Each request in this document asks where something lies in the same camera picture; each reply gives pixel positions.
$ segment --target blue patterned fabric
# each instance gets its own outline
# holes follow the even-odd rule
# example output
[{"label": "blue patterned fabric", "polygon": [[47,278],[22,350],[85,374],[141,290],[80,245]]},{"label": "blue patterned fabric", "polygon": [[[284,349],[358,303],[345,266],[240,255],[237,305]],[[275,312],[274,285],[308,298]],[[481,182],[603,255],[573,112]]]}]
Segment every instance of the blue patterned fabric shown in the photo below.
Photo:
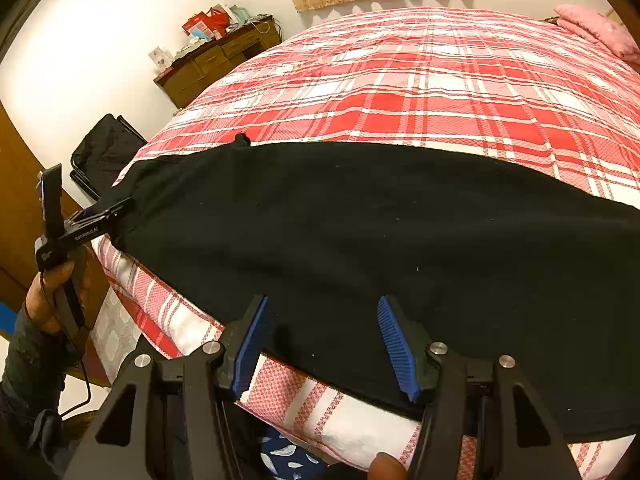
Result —
[{"label": "blue patterned fabric", "polygon": [[261,439],[260,457],[271,474],[282,480],[310,478],[328,466],[269,426]]}]

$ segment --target black bag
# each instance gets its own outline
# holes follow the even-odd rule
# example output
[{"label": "black bag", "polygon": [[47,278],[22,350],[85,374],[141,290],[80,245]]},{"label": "black bag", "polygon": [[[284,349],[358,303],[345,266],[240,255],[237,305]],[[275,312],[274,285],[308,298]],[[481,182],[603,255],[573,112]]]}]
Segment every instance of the black bag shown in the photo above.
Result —
[{"label": "black bag", "polygon": [[115,119],[106,114],[72,153],[71,179],[98,200],[145,144],[145,138],[122,116]]}]

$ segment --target bed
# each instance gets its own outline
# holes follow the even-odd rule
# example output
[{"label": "bed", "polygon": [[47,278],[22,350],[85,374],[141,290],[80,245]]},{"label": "bed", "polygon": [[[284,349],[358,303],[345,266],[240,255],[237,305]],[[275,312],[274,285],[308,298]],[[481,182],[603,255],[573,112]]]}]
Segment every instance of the bed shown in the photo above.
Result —
[{"label": "bed", "polygon": [[[210,86],[132,164],[213,148],[239,132],[253,145],[334,140],[475,153],[640,208],[640,75],[606,47],[524,16],[424,7],[323,23]],[[111,379],[141,332],[170,358],[220,336],[217,320],[107,237],[94,248],[114,291],[92,334]],[[359,468],[379,450],[407,465],[419,432],[418,422],[265,355],[240,404]],[[570,449],[583,478],[599,479],[632,440]],[[474,455],[475,440],[465,438],[460,479],[470,478]]]}]

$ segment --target human hand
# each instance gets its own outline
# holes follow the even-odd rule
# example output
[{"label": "human hand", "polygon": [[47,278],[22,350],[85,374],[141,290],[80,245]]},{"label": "human hand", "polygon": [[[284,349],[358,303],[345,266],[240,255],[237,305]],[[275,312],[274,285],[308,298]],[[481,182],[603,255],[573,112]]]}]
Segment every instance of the human hand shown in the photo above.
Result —
[{"label": "human hand", "polygon": [[406,469],[391,455],[380,452],[369,466],[367,480],[404,480]]},{"label": "human hand", "polygon": [[[31,282],[27,298],[24,301],[27,315],[34,325],[43,332],[57,334],[60,332],[60,324],[56,319],[52,306],[54,304],[53,292],[71,277],[74,271],[73,261],[65,262],[55,269],[46,270],[40,283],[40,272]],[[89,287],[91,280],[87,271],[88,266],[84,266],[84,276],[82,277],[82,287],[76,290],[78,300],[84,308],[89,297]]]}]

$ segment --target drawer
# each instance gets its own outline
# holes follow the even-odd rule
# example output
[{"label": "drawer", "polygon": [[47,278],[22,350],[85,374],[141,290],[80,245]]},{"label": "drawer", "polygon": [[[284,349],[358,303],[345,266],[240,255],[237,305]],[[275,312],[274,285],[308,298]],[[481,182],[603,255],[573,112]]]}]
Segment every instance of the drawer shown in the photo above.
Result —
[{"label": "drawer", "polygon": [[213,68],[225,62],[226,57],[222,52],[222,49],[216,45],[200,54],[194,61],[196,62],[196,65],[200,67],[202,73],[207,74],[211,72]]},{"label": "drawer", "polygon": [[240,54],[244,49],[258,43],[260,38],[256,30],[250,30],[244,33],[239,38],[235,38],[222,46],[222,52],[225,53],[227,59],[231,59],[234,56]]},{"label": "drawer", "polygon": [[184,108],[208,86],[200,68],[190,61],[181,66],[162,88],[178,108]]},{"label": "drawer", "polygon": [[274,45],[280,44],[282,40],[280,39],[280,35],[278,34],[278,29],[276,28],[273,20],[267,20],[266,22],[260,22],[255,24],[258,27],[262,34],[260,34],[260,44],[262,45],[263,50],[267,50]]},{"label": "drawer", "polygon": [[179,92],[184,90],[194,82],[202,79],[204,74],[200,67],[193,61],[181,66],[175,73],[162,85],[162,88],[169,93],[170,91]]},{"label": "drawer", "polygon": [[220,63],[219,65],[213,67],[212,70],[210,70],[209,73],[207,73],[207,75],[204,77],[205,81],[207,82],[207,86],[209,86],[210,84],[215,83],[218,79],[224,77],[225,75],[227,75],[229,72],[231,72],[234,69],[233,65],[231,65],[231,62],[227,59],[225,59],[224,62]]},{"label": "drawer", "polygon": [[171,90],[165,88],[166,94],[169,96],[169,99],[176,105],[178,108],[186,108],[191,101],[193,101],[196,97],[202,94],[206,88],[209,86],[206,77],[191,83],[186,88],[182,90]]},{"label": "drawer", "polygon": [[236,56],[233,56],[229,62],[231,63],[231,66],[233,68],[235,68],[238,65],[241,65],[242,63],[244,63],[246,61],[246,56],[241,52],[240,54],[237,54]]}]

